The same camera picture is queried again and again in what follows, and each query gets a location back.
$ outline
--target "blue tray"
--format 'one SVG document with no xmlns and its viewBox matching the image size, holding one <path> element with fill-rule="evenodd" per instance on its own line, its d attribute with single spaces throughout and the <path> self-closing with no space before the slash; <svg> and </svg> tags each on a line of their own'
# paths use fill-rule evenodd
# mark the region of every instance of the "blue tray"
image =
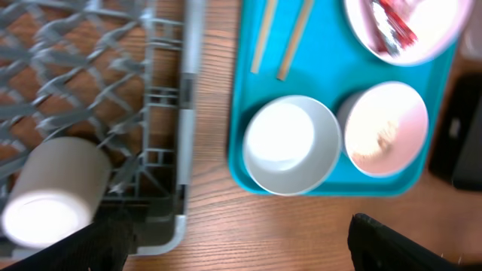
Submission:
<svg viewBox="0 0 482 271">
<path fill-rule="evenodd" d="M 278 67 L 294 28 L 302 0 L 279 1 L 267 48 L 257 75 L 251 61 L 266 1 L 245 0 L 239 35 L 239 52 L 233 90 L 228 163 L 233 178 L 247 191 L 268 194 L 248 175 L 242 155 L 243 135 L 255 114 L 280 96 L 313 97 L 336 112 L 350 94 L 384 81 L 400 81 L 416 89 L 429 111 L 429 135 L 419 156 L 403 172 L 389 178 L 360 173 L 341 154 L 328 179 L 307 193 L 313 196 L 395 196 L 419 178 L 437 120 L 456 44 L 438 58 L 415 67 L 386 64 L 370 54 L 353 35 L 341 0 L 316 1 L 286 81 L 276 79 Z"/>
</svg>

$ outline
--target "white bowl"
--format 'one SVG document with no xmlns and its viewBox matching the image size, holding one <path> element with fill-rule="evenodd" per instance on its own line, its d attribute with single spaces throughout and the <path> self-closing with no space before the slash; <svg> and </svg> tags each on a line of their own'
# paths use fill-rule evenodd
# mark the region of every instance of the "white bowl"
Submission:
<svg viewBox="0 0 482 271">
<path fill-rule="evenodd" d="M 340 126 L 326 106 L 306 96 L 285 96 L 251 119 L 243 159 L 260 187 L 292 196 L 318 187 L 337 164 L 340 150 Z"/>
<path fill-rule="evenodd" d="M 418 41 L 392 57 L 378 53 L 374 30 L 366 1 L 344 0 L 349 24 L 360 42 L 375 56 L 393 65 L 419 65 L 442 53 L 462 31 L 471 13 L 473 0 L 423 0 L 406 22 L 418 37 Z"/>
<path fill-rule="evenodd" d="M 429 128 L 429 115 L 422 97 L 400 82 L 382 83 L 350 96 L 341 105 L 337 118 L 343 130 L 346 155 L 358 170 L 380 178 L 410 165 L 422 149 Z M 355 149 L 369 145 L 364 133 L 384 120 L 393 120 L 398 127 L 389 149 L 381 157 L 355 159 Z"/>
</svg>

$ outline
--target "tabletop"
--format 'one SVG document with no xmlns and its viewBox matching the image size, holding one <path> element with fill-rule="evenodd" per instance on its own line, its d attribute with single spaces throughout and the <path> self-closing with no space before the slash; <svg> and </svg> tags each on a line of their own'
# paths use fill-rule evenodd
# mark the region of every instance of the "tabletop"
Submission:
<svg viewBox="0 0 482 271">
<path fill-rule="evenodd" d="M 130 257 L 125 270 L 353 270 L 346 238 L 358 212 L 449 260 L 482 260 L 482 194 L 455 190 L 427 171 L 394 198 L 256 196 L 238 187 L 226 144 L 242 3 L 207 2 L 188 231 L 173 251 Z M 444 103 L 453 82 L 473 70 L 482 67 L 457 56 Z"/>
</svg>

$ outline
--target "wooden stick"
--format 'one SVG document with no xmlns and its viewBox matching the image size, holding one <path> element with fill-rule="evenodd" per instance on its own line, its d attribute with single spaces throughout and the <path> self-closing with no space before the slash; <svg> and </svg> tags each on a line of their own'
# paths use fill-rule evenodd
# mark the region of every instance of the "wooden stick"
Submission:
<svg viewBox="0 0 482 271">
<path fill-rule="evenodd" d="M 307 25 L 308 18 L 310 18 L 313 2 L 314 0 L 304 0 L 303 7 L 294 28 L 294 32 L 289 41 L 288 49 L 285 52 L 285 57 L 283 58 L 283 62 L 278 71 L 278 79 L 281 81 L 284 81 L 288 75 L 289 68 L 293 62 L 294 54 L 296 53 L 298 44 L 303 36 L 304 28 Z"/>
<path fill-rule="evenodd" d="M 256 44 L 255 57 L 251 65 L 251 72 L 257 74 L 259 66 L 263 58 L 264 50 L 266 49 L 266 43 L 268 35 L 270 34 L 271 23 L 273 22 L 274 14 L 276 11 L 276 5 L 278 0 L 268 0 L 266 7 L 264 8 L 263 23 L 258 36 L 258 43 Z"/>
</svg>

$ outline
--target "drying rack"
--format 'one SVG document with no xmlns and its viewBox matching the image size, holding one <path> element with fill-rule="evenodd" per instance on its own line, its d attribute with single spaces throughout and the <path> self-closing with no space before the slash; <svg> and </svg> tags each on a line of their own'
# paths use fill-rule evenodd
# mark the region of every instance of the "drying rack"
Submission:
<svg viewBox="0 0 482 271">
<path fill-rule="evenodd" d="M 8 151 L 0 152 L 0 200 L 3 205 L 14 186 L 15 175 L 21 170 L 29 152 L 35 147 L 26 144 L 16 133 L 16 125 L 25 119 L 33 120 L 41 140 L 71 136 L 72 127 L 88 123 L 92 127 L 89 140 L 106 151 L 116 166 L 108 192 L 102 201 L 97 217 L 108 215 L 119 208 L 130 212 L 135 222 L 136 238 L 132 254 L 162 254 L 172 250 L 183 238 L 186 228 L 188 186 L 191 168 L 195 127 L 195 89 L 200 70 L 205 0 L 186 0 L 184 22 L 157 16 L 156 0 L 16 0 L 0 8 L 0 144 Z M 48 13 L 59 11 L 64 16 L 49 20 Z M 32 46 L 26 46 L 10 26 L 22 16 L 30 16 L 38 30 Z M 120 25 L 108 29 L 105 21 L 116 20 Z M 88 54 L 66 36 L 81 24 L 88 23 L 99 38 Z M 143 59 L 134 59 L 121 41 L 132 31 L 145 33 Z M 115 52 L 105 70 L 118 75 L 115 80 L 104 79 L 104 71 L 94 65 L 106 51 Z M 179 73 L 176 86 L 155 83 L 154 66 L 158 52 L 180 52 Z M 31 69 L 39 88 L 33 97 L 12 87 L 12 78 Z M 75 92 L 69 82 L 82 73 L 90 76 L 99 90 L 88 102 L 83 93 Z M 139 91 L 141 106 L 136 108 L 126 99 L 137 94 L 123 90 L 127 81 L 137 78 L 143 83 Z M 42 111 L 49 99 L 62 99 L 69 107 L 55 114 Z M 97 115 L 103 104 L 122 108 L 122 114 L 105 121 Z M 172 144 L 166 148 L 153 146 L 152 129 L 162 123 L 153 123 L 151 114 L 156 108 L 171 110 L 177 117 L 174 123 Z M 131 148 L 129 134 L 140 130 L 139 149 Z M 144 193 L 148 184 L 150 193 Z M 19 259 L 36 251 L 21 248 L 0 238 L 0 257 Z"/>
</svg>

